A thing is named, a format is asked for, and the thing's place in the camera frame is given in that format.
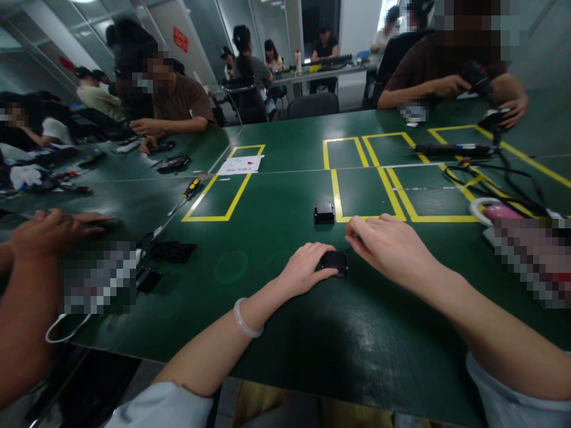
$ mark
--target green workbench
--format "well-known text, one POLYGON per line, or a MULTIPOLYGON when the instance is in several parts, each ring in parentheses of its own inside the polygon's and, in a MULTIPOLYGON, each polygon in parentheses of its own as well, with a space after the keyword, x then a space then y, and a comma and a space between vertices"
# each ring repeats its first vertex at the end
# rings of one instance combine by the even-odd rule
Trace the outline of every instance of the green workbench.
MULTIPOLYGON (((553 209, 571 214, 570 92, 531 95, 528 116, 504 136, 506 155, 515 168, 534 174, 553 209)), ((396 111, 363 111, 177 136, 175 150, 157 158, 188 153, 193 162, 185 172, 159 176, 150 171, 155 161, 139 152, 110 154, 78 180, 94 189, 92 196, 22 196, 0 207, 30 215, 53 206, 98 210, 122 219, 102 240, 83 244, 88 251, 105 240, 138 240, 166 221, 190 177, 216 172, 230 155, 261 153, 258 174, 205 180, 161 235, 197 244, 190 261, 146 263, 164 274, 154 291, 138 294, 127 313, 95 317, 73 343, 166 362, 238 298, 276 277, 299 246, 320 241, 344 251, 351 216, 388 212, 408 221, 441 262, 480 292, 571 350, 568 311, 543 309, 500 263, 483 226, 468 215, 470 191, 450 188, 442 166, 419 166, 449 159, 422 159, 409 149, 441 140, 489 142, 471 126, 486 109, 481 100, 445 103, 416 129, 396 111), (314 225, 313 207, 322 202, 335 203, 335 225, 314 225)), ((501 176, 492 178, 504 184, 501 176)), ((531 190, 529 183, 522 187, 531 190)), ((465 369, 466 346, 445 318, 353 252, 348 266, 347 279, 329 279, 280 308, 232 375, 484 426, 465 369)))

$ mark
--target red sign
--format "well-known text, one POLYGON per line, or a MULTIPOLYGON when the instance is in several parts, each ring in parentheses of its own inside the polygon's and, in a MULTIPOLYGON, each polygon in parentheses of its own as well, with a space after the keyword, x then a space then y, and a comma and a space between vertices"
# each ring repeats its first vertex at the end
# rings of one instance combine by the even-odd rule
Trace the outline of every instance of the red sign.
POLYGON ((61 66, 64 67, 66 70, 71 71, 72 73, 76 72, 76 66, 73 65, 73 62, 71 62, 69 59, 67 59, 64 56, 60 56, 59 57, 59 61, 61 63, 61 66))
POLYGON ((172 27, 172 38, 175 45, 185 51, 185 53, 189 52, 189 38, 175 26, 172 27))

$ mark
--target pink object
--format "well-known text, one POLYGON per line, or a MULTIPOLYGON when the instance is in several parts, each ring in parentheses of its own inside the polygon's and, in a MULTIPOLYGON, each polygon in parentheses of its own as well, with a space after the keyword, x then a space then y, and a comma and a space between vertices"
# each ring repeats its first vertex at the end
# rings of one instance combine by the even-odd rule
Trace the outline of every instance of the pink object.
POLYGON ((490 220, 495 219, 522 219, 523 217, 506 205, 492 205, 484 210, 484 215, 490 220))

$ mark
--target bracelet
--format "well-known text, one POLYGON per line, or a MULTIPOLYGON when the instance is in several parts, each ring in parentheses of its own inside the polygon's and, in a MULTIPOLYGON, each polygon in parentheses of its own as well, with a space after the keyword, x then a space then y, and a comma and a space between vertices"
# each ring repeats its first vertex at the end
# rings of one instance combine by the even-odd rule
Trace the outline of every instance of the bracelet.
POLYGON ((256 339, 262 335, 263 327, 259 331, 254 331, 246 325, 246 323, 242 319, 242 314, 240 313, 240 304, 244 300, 247 300, 246 297, 243 297, 236 301, 236 304, 234 305, 234 318, 236 319, 236 324, 238 324, 238 327, 240 328, 242 333, 244 333, 246 336, 252 339, 256 339))

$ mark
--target white sleeve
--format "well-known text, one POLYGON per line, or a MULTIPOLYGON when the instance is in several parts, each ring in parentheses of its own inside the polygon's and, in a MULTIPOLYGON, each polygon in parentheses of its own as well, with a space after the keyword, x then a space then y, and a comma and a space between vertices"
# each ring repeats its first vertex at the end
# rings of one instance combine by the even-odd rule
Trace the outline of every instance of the white sleeve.
POLYGON ((172 382, 156 383, 115 409, 105 428, 202 428, 212 403, 172 382))
POLYGON ((43 135, 48 137, 63 139, 65 134, 65 125, 53 118, 46 118, 42 123, 43 135))
POLYGON ((469 353, 466 366, 476 383, 490 428, 571 427, 571 401, 549 401, 520 394, 499 382, 469 353))

